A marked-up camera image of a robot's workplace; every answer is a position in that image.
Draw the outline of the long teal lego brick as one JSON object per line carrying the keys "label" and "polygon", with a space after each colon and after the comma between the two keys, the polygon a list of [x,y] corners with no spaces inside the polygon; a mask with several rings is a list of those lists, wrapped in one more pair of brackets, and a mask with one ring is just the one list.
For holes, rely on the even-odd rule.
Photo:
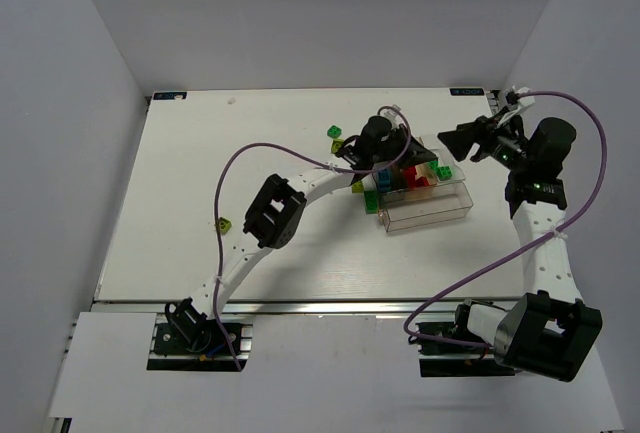
{"label": "long teal lego brick", "polygon": [[377,189],[381,193],[388,193],[393,190],[393,175],[390,169],[383,169],[377,172]]}

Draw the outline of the red arched lego brick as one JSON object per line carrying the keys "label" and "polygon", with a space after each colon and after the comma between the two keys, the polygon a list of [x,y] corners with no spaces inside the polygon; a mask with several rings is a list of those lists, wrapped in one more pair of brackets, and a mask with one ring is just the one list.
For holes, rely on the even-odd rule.
{"label": "red arched lego brick", "polygon": [[406,183],[407,189],[415,189],[414,183],[417,177],[423,177],[416,169],[415,166],[408,167],[402,170],[402,176]]}

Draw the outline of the lime sloped lego brick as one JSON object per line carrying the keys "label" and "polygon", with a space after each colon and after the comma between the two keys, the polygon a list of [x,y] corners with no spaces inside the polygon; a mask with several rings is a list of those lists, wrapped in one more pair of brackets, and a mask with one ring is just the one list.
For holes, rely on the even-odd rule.
{"label": "lime sloped lego brick", "polygon": [[343,139],[339,139],[339,138],[333,139],[331,144],[331,149],[330,149],[331,154],[335,155],[343,146],[343,144],[344,144]]}

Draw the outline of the green square lego top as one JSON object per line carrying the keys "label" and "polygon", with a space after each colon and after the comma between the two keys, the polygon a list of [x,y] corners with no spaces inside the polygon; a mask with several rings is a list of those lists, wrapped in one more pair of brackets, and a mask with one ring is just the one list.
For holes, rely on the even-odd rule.
{"label": "green square lego top", "polygon": [[337,125],[331,125],[327,130],[327,136],[332,139],[337,139],[342,135],[342,129]]}

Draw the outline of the green square lego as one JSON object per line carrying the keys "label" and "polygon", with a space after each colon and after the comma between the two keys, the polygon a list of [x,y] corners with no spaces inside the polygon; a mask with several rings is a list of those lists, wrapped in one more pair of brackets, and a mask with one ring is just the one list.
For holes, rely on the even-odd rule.
{"label": "green square lego", "polygon": [[332,139],[337,139],[342,135],[342,129],[337,125],[331,125],[327,130],[327,136]]}
{"label": "green square lego", "polygon": [[448,165],[441,165],[436,168],[436,175],[439,181],[449,181],[454,178],[454,170]]}

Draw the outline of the long green lego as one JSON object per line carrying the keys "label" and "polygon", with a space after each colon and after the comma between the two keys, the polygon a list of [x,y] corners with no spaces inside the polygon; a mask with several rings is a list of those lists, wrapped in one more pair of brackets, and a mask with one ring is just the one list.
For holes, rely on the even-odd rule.
{"label": "long green lego", "polygon": [[376,191],[364,191],[365,211],[367,214],[377,214],[379,211],[379,197]]}

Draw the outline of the red sloped lego brick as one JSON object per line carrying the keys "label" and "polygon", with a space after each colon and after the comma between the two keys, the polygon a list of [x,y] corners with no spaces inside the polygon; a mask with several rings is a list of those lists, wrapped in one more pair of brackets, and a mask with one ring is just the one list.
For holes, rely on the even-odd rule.
{"label": "red sloped lego brick", "polygon": [[415,179],[414,187],[415,188],[424,188],[431,186],[431,183],[427,177],[417,177]]}

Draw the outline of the green square lego bottom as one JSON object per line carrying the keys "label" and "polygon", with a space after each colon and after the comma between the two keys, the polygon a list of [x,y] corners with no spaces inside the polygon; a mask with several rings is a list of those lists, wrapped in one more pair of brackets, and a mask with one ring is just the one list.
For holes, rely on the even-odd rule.
{"label": "green square lego bottom", "polygon": [[439,181],[449,181],[454,178],[454,170],[448,165],[441,165],[436,168],[436,175]]}

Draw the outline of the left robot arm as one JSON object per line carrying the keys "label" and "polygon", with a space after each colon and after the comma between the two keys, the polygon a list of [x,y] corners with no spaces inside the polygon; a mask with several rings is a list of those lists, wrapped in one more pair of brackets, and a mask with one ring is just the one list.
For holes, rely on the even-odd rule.
{"label": "left robot arm", "polygon": [[220,220],[223,182],[233,162],[244,152],[256,148],[274,149],[309,163],[313,168],[290,178],[277,174],[267,177],[246,210],[241,236],[231,247],[225,248],[222,234],[216,233],[218,266],[212,278],[181,303],[192,319],[217,319],[251,270],[292,240],[305,208],[315,201],[394,166],[405,169],[437,158],[412,136],[403,114],[392,106],[388,109],[393,112],[392,116],[376,114],[370,117],[358,135],[342,142],[332,161],[321,162],[268,142],[250,143],[232,155],[220,174],[214,193],[215,226]]}

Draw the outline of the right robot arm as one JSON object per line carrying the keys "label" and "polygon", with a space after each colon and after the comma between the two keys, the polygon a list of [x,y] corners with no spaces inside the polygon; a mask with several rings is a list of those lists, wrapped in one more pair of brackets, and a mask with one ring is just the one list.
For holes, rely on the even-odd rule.
{"label": "right robot arm", "polygon": [[575,128],[555,117],[527,136],[518,116],[505,123],[481,116],[438,135],[458,161],[492,158],[508,169],[505,199],[525,250],[522,298],[510,310],[464,301],[457,337],[483,340],[503,367],[562,382],[575,378],[603,325],[575,284],[560,231],[567,201],[559,175],[576,138]]}

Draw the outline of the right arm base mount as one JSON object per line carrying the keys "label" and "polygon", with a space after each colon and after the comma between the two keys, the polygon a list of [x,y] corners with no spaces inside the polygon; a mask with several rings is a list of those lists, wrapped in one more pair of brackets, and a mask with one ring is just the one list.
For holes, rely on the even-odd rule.
{"label": "right arm base mount", "polygon": [[488,378],[513,377],[516,371],[498,365],[493,351],[442,342],[427,341],[415,336],[409,345],[417,345],[422,378]]}

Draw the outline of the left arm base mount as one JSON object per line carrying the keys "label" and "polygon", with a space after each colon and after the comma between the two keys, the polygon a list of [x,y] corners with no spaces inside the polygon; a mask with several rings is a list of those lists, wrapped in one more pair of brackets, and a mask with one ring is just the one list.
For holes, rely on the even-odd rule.
{"label": "left arm base mount", "polygon": [[251,350],[252,326],[222,322],[187,298],[164,305],[153,330],[147,369],[156,372],[239,372]]}

